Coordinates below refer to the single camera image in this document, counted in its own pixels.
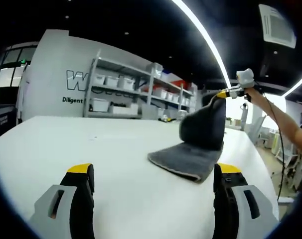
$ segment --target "white table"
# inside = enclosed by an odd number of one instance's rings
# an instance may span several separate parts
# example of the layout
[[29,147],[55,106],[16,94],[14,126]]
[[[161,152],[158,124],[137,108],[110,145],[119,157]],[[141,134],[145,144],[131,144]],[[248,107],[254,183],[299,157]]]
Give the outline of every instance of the white table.
[[[96,238],[211,238],[213,172],[195,184],[147,160],[147,153],[180,142],[177,122],[34,117],[0,137],[0,183],[27,221],[34,202],[59,184],[68,168],[90,162]],[[226,129],[219,162],[240,168],[278,218],[270,176],[244,132]]]

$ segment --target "floor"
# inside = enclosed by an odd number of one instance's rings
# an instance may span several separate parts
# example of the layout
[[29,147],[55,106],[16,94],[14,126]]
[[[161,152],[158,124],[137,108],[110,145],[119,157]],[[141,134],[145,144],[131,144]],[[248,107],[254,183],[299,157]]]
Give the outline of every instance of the floor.
[[[270,149],[256,147],[260,156],[262,157],[269,174],[272,175],[273,172],[278,173],[282,171],[282,164],[278,161],[275,156],[272,154]],[[281,183],[281,173],[272,177],[273,186],[276,192],[276,195],[279,193],[279,185]],[[293,197],[295,195],[294,190],[289,189],[287,185],[284,183],[282,187],[281,197]],[[287,210],[287,206],[280,206],[280,219],[283,217]]]

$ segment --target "human arm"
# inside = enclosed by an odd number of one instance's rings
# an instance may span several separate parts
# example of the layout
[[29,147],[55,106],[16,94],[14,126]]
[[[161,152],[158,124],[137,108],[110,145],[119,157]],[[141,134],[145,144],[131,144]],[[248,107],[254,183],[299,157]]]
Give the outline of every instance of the human arm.
[[294,120],[288,114],[277,108],[273,103],[268,102],[267,99],[255,89],[247,88],[245,89],[245,92],[250,95],[252,103],[259,106],[267,115],[277,122],[281,132],[302,151],[302,129],[294,122]]

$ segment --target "black ceiling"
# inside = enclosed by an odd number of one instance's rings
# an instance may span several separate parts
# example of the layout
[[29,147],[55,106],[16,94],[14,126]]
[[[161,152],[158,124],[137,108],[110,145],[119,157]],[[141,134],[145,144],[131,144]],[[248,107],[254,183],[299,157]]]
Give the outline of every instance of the black ceiling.
[[[266,92],[282,94],[302,77],[302,0],[183,1],[208,31],[230,79],[235,79],[237,70],[251,68],[256,80],[267,83]],[[263,41],[260,3],[275,7],[292,23],[295,49]],[[171,0],[47,0],[5,2],[5,6],[0,7],[6,9],[0,17],[2,44],[37,41],[47,28],[68,29],[70,35],[158,62],[200,88],[225,86],[204,38]],[[289,99],[302,100],[302,86],[296,93]]]

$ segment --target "ceiling light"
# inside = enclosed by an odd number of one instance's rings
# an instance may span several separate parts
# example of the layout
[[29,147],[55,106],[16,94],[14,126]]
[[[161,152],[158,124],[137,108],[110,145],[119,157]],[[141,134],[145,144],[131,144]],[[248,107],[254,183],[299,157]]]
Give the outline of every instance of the ceiling light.
[[291,92],[296,90],[301,84],[302,84],[302,78],[292,88],[290,88],[286,93],[284,93],[282,96],[283,97],[288,96]]
[[211,37],[205,30],[204,26],[201,24],[199,19],[194,15],[194,13],[188,8],[188,6],[182,0],[171,0],[171,1],[174,2],[187,15],[188,18],[190,18],[190,20],[193,22],[193,24],[196,26],[196,28],[202,34],[206,43],[209,45],[213,55],[215,56],[217,63],[220,66],[220,69],[223,74],[227,87],[231,87],[231,83],[230,83],[229,77],[227,76],[227,72],[226,72],[225,66],[223,64],[222,58],[221,58],[219,52],[217,51]]

